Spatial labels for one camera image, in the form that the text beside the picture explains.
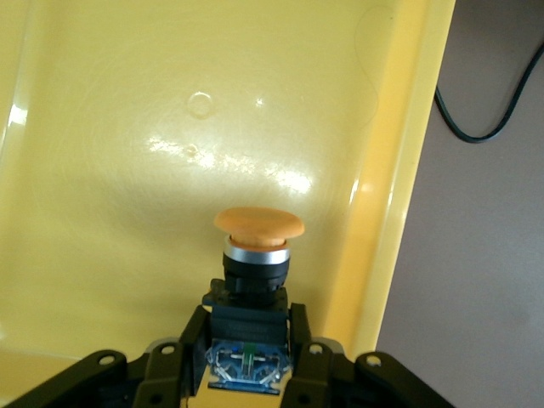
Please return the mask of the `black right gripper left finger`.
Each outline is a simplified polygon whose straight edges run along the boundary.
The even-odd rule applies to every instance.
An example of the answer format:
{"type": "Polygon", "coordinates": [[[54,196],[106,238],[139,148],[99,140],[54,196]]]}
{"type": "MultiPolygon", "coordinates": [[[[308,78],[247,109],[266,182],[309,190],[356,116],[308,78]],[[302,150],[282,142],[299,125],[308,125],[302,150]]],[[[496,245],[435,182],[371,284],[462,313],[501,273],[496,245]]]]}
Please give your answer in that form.
{"type": "Polygon", "coordinates": [[[195,308],[181,336],[129,362],[113,349],[91,353],[8,403],[9,407],[182,407],[195,396],[211,343],[209,313],[195,308]]]}

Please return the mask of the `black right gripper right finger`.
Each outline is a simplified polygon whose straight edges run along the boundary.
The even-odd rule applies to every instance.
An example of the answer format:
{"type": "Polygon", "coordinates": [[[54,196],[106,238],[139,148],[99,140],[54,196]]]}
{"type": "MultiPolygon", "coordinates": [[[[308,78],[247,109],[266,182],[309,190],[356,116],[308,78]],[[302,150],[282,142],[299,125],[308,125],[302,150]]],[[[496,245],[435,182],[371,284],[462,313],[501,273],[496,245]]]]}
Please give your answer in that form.
{"type": "Polygon", "coordinates": [[[289,311],[293,373],[282,407],[451,407],[452,403],[392,355],[373,351],[349,360],[314,340],[306,306],[289,311]]]}

